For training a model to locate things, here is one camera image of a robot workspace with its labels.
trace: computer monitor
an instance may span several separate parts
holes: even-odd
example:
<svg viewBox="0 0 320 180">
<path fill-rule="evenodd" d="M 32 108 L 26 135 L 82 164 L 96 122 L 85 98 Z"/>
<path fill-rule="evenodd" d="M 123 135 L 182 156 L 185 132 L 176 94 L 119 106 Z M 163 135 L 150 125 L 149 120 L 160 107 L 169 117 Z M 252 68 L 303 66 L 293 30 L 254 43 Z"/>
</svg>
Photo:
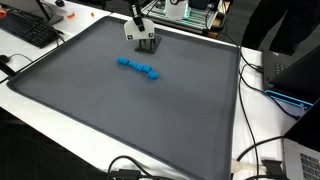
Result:
<svg viewBox="0 0 320 180">
<path fill-rule="evenodd" d="M 4 4 L 39 17 L 50 24 L 54 24 L 63 19 L 62 16 L 56 15 L 54 12 L 48 13 L 40 0 L 0 0 L 0 4 Z"/>
</svg>

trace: black keyboard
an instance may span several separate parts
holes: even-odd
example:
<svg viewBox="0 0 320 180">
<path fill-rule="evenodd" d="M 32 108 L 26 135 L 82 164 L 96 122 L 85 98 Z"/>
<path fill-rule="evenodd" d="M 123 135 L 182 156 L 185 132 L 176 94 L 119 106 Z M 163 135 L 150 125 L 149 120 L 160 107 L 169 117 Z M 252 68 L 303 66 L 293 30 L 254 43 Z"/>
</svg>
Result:
<svg viewBox="0 0 320 180">
<path fill-rule="evenodd" d="M 38 20 L 28 18 L 19 12 L 8 11 L 0 19 L 0 28 L 24 41 L 43 48 L 58 38 L 53 27 Z"/>
<path fill-rule="evenodd" d="M 320 161 L 302 153 L 300 156 L 304 178 L 307 180 L 320 180 Z"/>
<path fill-rule="evenodd" d="M 274 64 L 274 68 L 275 68 L 275 71 L 276 71 L 276 75 L 279 75 L 284 70 L 286 70 L 288 68 L 288 66 L 276 63 L 276 64 Z"/>
</svg>

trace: gray tray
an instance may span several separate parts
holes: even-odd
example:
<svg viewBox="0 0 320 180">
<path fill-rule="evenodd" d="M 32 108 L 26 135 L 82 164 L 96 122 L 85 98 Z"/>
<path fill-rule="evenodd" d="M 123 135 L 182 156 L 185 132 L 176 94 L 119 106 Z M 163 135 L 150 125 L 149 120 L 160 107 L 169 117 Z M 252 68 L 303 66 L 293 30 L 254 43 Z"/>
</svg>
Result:
<svg viewBox="0 0 320 180">
<path fill-rule="evenodd" d="M 137 53 L 123 24 L 102 18 L 8 87 L 192 179 L 229 179 L 238 50 L 156 29 L 156 53 Z M 151 65 L 159 79 L 118 57 Z"/>
</svg>

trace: white desk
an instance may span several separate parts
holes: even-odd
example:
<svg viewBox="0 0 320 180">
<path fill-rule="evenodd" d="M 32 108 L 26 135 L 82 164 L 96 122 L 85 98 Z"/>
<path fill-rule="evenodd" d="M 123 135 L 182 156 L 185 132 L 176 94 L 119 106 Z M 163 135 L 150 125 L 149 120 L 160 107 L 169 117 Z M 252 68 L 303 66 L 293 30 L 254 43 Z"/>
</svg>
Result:
<svg viewBox="0 0 320 180">
<path fill-rule="evenodd" d="M 46 2 L 54 3 L 54 0 L 46 0 Z M 57 29 L 65 33 L 64 38 L 69 39 L 90 26 L 97 19 L 107 16 L 110 13 L 98 9 L 85 7 L 82 5 L 66 2 L 66 6 L 58 11 L 58 14 L 66 16 L 72 11 L 76 16 L 72 19 L 65 19 L 56 25 Z M 129 17 L 119 14 L 111 16 L 129 19 Z M 193 35 L 191 33 L 175 30 L 172 28 L 157 25 L 158 28 L 185 34 L 186 36 L 194 36 L 208 41 L 223 43 L 206 37 Z M 56 47 L 56 43 L 52 43 L 44 49 L 38 49 L 29 45 L 22 40 L 11 36 L 0 30 L 0 39 L 5 39 L 1 44 L 1 53 L 11 55 L 14 53 L 24 54 L 33 60 L 49 52 Z M 261 53 L 249 49 L 243 49 L 243 54 L 250 63 L 260 64 Z M 11 60 L 9 66 L 14 70 L 18 70 L 29 62 L 22 57 L 16 56 Z M 0 72 L 0 79 L 4 79 L 5 75 Z M 261 75 L 247 68 L 244 72 L 244 78 L 247 82 L 255 87 L 261 88 Z M 100 132 L 97 132 L 69 117 L 55 112 L 43 105 L 33 102 L 21 95 L 9 90 L 5 83 L 0 84 L 0 106 L 12 113 L 22 121 L 26 122 L 33 128 L 45 134 L 52 140 L 58 142 L 74 154 L 80 156 L 95 167 L 107 170 L 110 162 L 119 155 L 128 155 L 147 166 L 147 170 L 153 175 L 162 175 L 175 179 L 187 179 L 177 171 L 171 169 L 165 164 L 128 147 Z M 242 86 L 243 101 L 248 114 L 249 121 L 256 137 L 256 141 L 261 141 L 274 136 L 283 135 L 295 121 L 287 117 L 275 106 L 270 100 L 253 90 Z M 285 105 L 285 108 L 291 113 L 300 112 L 298 108 Z M 243 150 L 252 145 L 252 139 L 249 134 L 247 124 L 241 110 L 239 101 L 237 101 L 234 131 L 233 131 L 233 151 L 232 157 L 236 158 Z M 281 160 L 282 151 L 280 141 L 271 142 L 258 148 L 260 158 L 270 158 Z M 255 164 L 254 151 L 248 153 L 244 157 L 243 162 Z M 126 160 L 117 161 L 116 168 L 134 168 L 134 165 Z M 255 175 L 254 171 L 242 171 L 235 175 L 234 179 L 245 179 Z"/>
</svg>

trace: laptop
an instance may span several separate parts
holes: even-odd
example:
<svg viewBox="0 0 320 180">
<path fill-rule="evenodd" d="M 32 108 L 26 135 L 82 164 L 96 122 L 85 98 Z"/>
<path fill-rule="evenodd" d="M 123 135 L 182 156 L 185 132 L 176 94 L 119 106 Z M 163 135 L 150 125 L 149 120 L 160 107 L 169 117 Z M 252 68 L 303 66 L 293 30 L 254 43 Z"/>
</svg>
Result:
<svg viewBox="0 0 320 180">
<path fill-rule="evenodd" d="M 271 98 L 310 108 L 320 97 L 320 46 L 300 59 L 265 50 L 264 92 Z"/>
<path fill-rule="evenodd" d="M 284 135 L 284 169 L 291 180 L 320 179 L 320 99 Z"/>
</svg>

